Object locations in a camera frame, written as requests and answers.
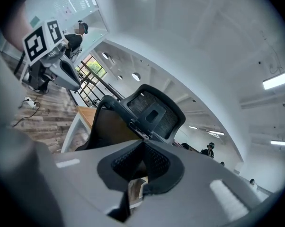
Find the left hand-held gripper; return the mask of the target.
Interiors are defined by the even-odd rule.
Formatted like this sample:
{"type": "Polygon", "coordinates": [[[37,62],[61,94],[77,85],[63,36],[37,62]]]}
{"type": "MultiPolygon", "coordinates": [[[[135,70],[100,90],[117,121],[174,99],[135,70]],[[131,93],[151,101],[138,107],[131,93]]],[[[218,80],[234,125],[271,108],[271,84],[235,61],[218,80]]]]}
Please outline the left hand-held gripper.
{"type": "MultiPolygon", "coordinates": [[[[33,31],[22,39],[24,52],[29,66],[44,58],[51,63],[56,59],[66,58],[64,34],[56,19],[45,20],[36,25],[33,31]]],[[[56,75],[54,83],[66,89],[79,89],[78,73],[67,61],[60,60],[60,66],[53,69],[56,75]]]]}

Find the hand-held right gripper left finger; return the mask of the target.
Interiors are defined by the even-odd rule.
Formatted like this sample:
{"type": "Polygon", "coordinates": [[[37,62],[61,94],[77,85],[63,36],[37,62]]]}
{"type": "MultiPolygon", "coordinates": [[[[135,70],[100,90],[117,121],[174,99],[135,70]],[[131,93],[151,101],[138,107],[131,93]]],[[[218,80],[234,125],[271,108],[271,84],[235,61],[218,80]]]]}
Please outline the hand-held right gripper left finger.
{"type": "Polygon", "coordinates": [[[125,221],[143,201],[141,140],[55,155],[59,171],[75,190],[105,215],[125,221]]]}

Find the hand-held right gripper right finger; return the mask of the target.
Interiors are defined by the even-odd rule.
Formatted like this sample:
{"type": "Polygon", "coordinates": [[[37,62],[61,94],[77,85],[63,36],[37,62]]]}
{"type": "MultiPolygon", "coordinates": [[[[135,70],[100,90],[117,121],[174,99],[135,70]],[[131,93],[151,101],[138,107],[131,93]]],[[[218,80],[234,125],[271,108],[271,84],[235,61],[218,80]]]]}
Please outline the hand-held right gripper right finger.
{"type": "Polygon", "coordinates": [[[132,227],[250,227],[264,211],[234,173],[199,153],[159,142],[130,141],[148,171],[132,227]]]}

